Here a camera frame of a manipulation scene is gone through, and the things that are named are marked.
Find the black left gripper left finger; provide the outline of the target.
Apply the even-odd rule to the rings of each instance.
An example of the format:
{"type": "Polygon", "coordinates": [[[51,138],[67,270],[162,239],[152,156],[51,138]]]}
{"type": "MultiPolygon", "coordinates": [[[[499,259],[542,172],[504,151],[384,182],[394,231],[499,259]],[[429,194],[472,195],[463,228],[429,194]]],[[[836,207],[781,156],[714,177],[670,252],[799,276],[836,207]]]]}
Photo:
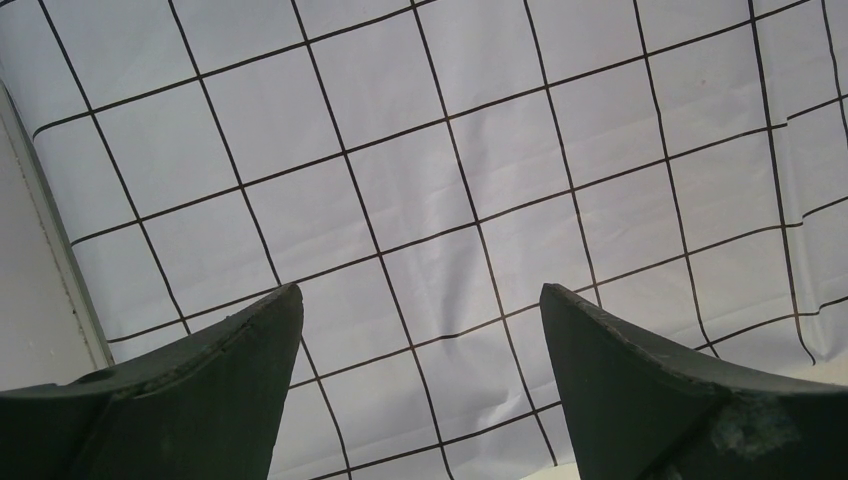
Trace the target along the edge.
{"type": "Polygon", "coordinates": [[[284,285],[224,320],[66,384],[1,395],[5,479],[264,479],[304,321],[284,285]]]}

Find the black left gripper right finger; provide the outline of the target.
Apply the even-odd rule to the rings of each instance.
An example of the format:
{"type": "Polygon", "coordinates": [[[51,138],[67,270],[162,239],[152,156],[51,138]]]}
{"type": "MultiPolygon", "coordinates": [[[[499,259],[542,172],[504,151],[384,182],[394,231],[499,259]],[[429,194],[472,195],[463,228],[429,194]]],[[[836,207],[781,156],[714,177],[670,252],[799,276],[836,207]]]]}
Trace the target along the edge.
{"type": "Polygon", "coordinates": [[[735,365],[558,284],[547,349],[584,479],[843,479],[847,390],[735,365]]]}

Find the white checked tablecloth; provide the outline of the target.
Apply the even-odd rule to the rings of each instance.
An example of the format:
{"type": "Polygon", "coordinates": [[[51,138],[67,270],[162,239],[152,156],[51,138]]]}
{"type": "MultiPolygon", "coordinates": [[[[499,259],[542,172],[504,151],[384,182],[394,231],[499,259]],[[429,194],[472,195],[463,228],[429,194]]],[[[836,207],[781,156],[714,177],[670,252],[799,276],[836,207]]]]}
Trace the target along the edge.
{"type": "Polygon", "coordinates": [[[273,479],[572,462],[546,283],[847,358],[843,1],[5,1],[1,80],[115,361],[300,286],[273,479]]]}

